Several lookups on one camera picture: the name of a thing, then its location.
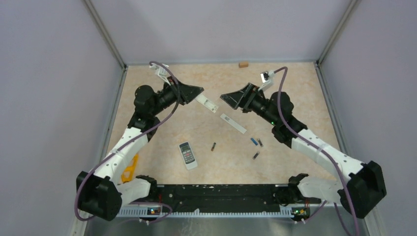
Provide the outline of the white remote battery cover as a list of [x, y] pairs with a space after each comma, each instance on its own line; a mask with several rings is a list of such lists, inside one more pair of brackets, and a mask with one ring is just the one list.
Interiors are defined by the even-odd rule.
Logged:
[[243, 126], [238, 124], [236, 121], [234, 121], [232, 118], [230, 118], [226, 114], [222, 114], [220, 116], [220, 118], [223, 119], [225, 122], [227, 122], [230, 126], [232, 126], [234, 129], [236, 129], [241, 134], [245, 134], [247, 132], [247, 129], [245, 129]]

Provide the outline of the slim white remote control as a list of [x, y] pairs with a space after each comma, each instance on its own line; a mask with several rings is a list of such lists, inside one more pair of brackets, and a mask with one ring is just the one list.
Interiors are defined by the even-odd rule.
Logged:
[[216, 113], [218, 106], [212, 102], [210, 99], [205, 97], [203, 94], [198, 95], [195, 98], [196, 101], [198, 101], [200, 104], [202, 104], [204, 107], [212, 111], [213, 113]]

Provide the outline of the blue AAA battery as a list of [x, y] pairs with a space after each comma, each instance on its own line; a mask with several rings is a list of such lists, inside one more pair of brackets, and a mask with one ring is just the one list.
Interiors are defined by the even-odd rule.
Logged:
[[258, 142], [254, 138], [250, 138], [250, 140], [257, 146]]

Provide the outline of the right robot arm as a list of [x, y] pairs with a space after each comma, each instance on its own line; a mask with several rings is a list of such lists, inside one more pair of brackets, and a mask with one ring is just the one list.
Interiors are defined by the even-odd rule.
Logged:
[[386, 196], [387, 190], [382, 167], [375, 161], [364, 163], [332, 147], [293, 116], [294, 105], [286, 92], [274, 92], [266, 98], [256, 85], [225, 93], [220, 98], [234, 110], [254, 112], [272, 126], [274, 138], [296, 150], [331, 173], [336, 180], [325, 180], [299, 174], [300, 180], [291, 178], [289, 198], [301, 203], [307, 197], [341, 204], [355, 215], [365, 218]]

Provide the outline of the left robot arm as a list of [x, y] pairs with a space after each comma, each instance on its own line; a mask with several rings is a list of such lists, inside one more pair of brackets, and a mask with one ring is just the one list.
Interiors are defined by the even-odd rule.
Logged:
[[179, 105], [189, 104], [203, 91], [203, 87], [175, 82], [172, 77], [162, 90], [154, 91], [149, 85], [136, 89], [135, 110], [120, 140], [97, 166], [90, 172], [80, 172], [76, 178], [74, 212], [77, 219], [85, 221], [79, 214], [84, 211], [92, 217], [111, 221], [123, 206], [137, 199], [145, 203], [157, 199], [158, 191], [152, 186], [154, 179], [136, 177], [121, 183], [121, 176], [158, 127], [166, 122], [166, 119], [159, 120], [157, 115], [171, 105], [176, 109]]

